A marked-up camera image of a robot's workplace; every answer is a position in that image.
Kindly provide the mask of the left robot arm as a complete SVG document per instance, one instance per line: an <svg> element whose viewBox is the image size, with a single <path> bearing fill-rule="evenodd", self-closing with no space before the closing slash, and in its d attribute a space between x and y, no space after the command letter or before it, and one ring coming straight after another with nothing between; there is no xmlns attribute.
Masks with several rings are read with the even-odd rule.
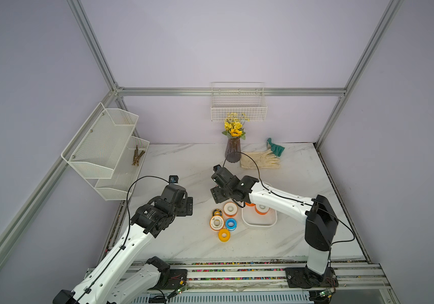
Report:
<svg viewBox="0 0 434 304"><path fill-rule="evenodd" d="M165 287L170 265L152 257L133 276L122 281L135 258L176 217L191 216L193 198L184 187L168 184L162 194L140 206L130 224L98 266L72 290L61 290L53 303L128 303L154 287Z"/></svg>

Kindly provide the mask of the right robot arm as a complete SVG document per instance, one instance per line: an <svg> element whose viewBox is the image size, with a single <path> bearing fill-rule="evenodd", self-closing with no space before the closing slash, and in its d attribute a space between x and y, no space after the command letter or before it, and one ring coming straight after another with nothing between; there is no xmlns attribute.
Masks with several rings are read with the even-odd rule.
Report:
<svg viewBox="0 0 434 304"><path fill-rule="evenodd" d="M251 176L238 178L227 168L216 165L211 189L216 203L232 200L269 207L304 225L304 239L309 246L306 270L315 276L324 276L329 267L329 255L336 235L339 219L328 199L293 195L269 186Z"/></svg>

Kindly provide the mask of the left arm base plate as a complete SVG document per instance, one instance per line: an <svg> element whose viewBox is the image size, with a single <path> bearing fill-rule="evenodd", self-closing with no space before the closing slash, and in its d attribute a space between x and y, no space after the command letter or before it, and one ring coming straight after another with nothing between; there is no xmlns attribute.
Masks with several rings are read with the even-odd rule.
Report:
<svg viewBox="0 0 434 304"><path fill-rule="evenodd" d="M148 259L146 264L154 266L159 272L159 280L156 285L152 287L154 290L175 290L180 286L181 281L187 281L188 270L173 269L170 264L164 262L158 257Z"/></svg>

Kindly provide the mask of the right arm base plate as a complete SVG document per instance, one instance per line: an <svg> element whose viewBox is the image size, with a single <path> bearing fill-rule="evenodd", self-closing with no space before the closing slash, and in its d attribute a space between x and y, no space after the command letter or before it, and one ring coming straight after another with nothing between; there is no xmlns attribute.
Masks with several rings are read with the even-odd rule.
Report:
<svg viewBox="0 0 434 304"><path fill-rule="evenodd" d="M324 274L317 274L307 267L288 267L284 271L290 288L336 288L339 286L332 267L327 267Z"/></svg>

